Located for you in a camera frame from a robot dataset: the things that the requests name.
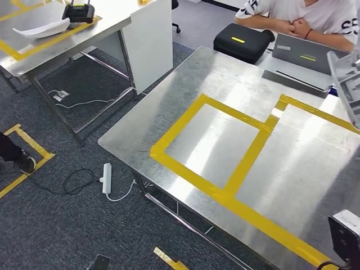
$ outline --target black phone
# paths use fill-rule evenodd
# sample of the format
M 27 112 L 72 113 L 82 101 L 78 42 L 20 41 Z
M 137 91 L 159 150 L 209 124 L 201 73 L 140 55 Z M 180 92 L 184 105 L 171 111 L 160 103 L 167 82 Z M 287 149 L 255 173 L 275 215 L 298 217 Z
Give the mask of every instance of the black phone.
M 107 270 L 110 264 L 110 258 L 104 255 L 97 255 L 91 270 Z

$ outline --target stainless steel table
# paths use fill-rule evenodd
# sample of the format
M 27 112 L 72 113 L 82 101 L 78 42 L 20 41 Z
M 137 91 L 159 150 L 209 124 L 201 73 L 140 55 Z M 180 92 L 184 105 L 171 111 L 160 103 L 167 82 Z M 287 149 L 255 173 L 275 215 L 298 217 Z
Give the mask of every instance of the stainless steel table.
M 2 1 L 0 3 L 0 65 L 2 69 L 0 69 L 0 75 L 6 79 L 14 90 L 16 88 L 9 80 L 11 77 L 30 80 L 77 142 L 82 144 L 78 133 L 121 100 L 127 93 L 132 91 L 134 96 L 137 96 L 122 29 L 131 22 L 130 15 L 134 11 L 137 4 L 136 1 L 131 1 L 131 3 L 129 1 L 127 4 L 123 1 L 93 0 L 91 4 L 95 6 L 96 15 L 100 16 L 100 20 L 94 25 L 81 26 L 78 29 L 81 31 L 73 34 L 69 34 L 69 30 L 68 30 L 65 36 L 60 34 L 57 37 L 32 40 L 22 37 L 12 30 L 13 28 L 28 30 L 60 20 L 63 16 L 65 4 L 66 1 L 63 0 Z M 94 43 L 116 32 L 118 33 L 122 46 L 118 49 L 122 51 L 128 75 L 82 52 Z M 131 87 L 125 91 L 121 90 L 119 96 L 115 101 L 109 103 L 78 130 L 74 130 L 55 106 L 52 99 L 36 79 L 36 76 L 54 63 L 64 61 L 79 52 L 128 79 Z
M 360 215 L 360 137 L 340 101 L 199 48 L 99 140 L 146 179 L 281 269 L 340 260 L 328 215 Z

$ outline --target white power strip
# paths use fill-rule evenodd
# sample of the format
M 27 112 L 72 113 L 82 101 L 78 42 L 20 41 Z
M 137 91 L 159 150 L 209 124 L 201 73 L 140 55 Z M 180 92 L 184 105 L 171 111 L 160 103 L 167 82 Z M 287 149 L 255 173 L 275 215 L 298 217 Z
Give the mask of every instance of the white power strip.
M 69 96 L 70 94 L 66 92 L 66 91 L 56 91 L 56 90 L 54 90 L 54 92 L 57 92 L 56 95 L 54 95 L 53 98 L 59 101 L 59 102 L 61 102 L 63 99 L 67 97 L 67 96 Z
M 103 183 L 103 194 L 111 193 L 111 171 L 110 163 L 103 164 L 103 176 L 100 179 Z

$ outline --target shoe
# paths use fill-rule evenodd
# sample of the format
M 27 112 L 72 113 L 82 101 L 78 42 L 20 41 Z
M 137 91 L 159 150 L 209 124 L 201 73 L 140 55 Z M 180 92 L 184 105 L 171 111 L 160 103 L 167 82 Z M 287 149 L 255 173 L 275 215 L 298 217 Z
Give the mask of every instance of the shoe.
M 36 169 L 36 161 L 29 153 L 23 151 L 21 156 L 15 162 L 23 173 L 33 173 Z

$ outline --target gray carpet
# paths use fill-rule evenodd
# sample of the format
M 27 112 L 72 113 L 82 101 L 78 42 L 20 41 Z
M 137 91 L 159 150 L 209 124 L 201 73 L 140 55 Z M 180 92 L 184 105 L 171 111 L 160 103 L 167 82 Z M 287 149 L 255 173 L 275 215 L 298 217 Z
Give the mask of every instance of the gray carpet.
M 174 43 L 174 66 L 192 52 Z M 122 68 L 105 53 L 96 50 L 93 54 Z M 85 78 L 84 74 L 91 76 Z M 128 86 L 128 82 L 85 57 L 63 63 L 42 74 L 42 78 L 41 82 L 49 91 L 70 93 L 64 100 L 66 105 L 92 99 L 108 100 Z M 130 94 L 124 102 L 97 119 L 81 134 L 85 139 L 85 146 L 82 148 L 52 115 L 32 86 L 24 84 L 19 88 L 20 92 L 14 94 L 0 80 L 0 130 L 6 131 L 20 123 L 22 129 L 56 156 L 30 179 L 0 199 L 0 270 L 85 269 L 97 254 L 111 257 L 110 270 L 171 269 L 153 253 L 156 246 L 189 269 L 239 269 L 208 242 L 141 197 L 136 187 L 123 201 L 110 202 L 101 193 L 100 183 L 71 196 L 53 195 L 34 184 L 62 192 L 63 179 L 71 172 L 89 168 L 98 178 L 102 174 L 103 164 L 110 162 L 113 170 L 112 197 L 126 193 L 133 181 L 131 172 L 100 147 L 97 140 L 143 97 L 134 101 Z M 103 103 L 93 103 L 72 110 L 62 108 L 62 111 L 76 126 L 103 106 Z M 38 160 L 40 158 L 20 138 L 11 137 Z M 8 163 L 2 167 L 2 173 L 15 169 Z M 0 175 L 0 189 L 17 176 Z M 75 187 L 89 180 L 91 177 L 82 172 L 74 175 L 69 186 Z M 171 208 L 176 207 L 172 199 L 156 190 L 153 193 Z M 202 230 L 209 227 L 205 220 L 185 208 L 181 207 L 180 212 Z M 209 235 L 254 269 L 269 268 L 220 231 L 214 229 Z
M 173 39 L 193 50 L 200 46 L 212 48 L 214 37 L 233 23 L 235 15 L 234 11 L 205 2 L 179 0 L 179 7 L 172 12 L 172 20 L 180 25 L 181 33 L 174 34 Z

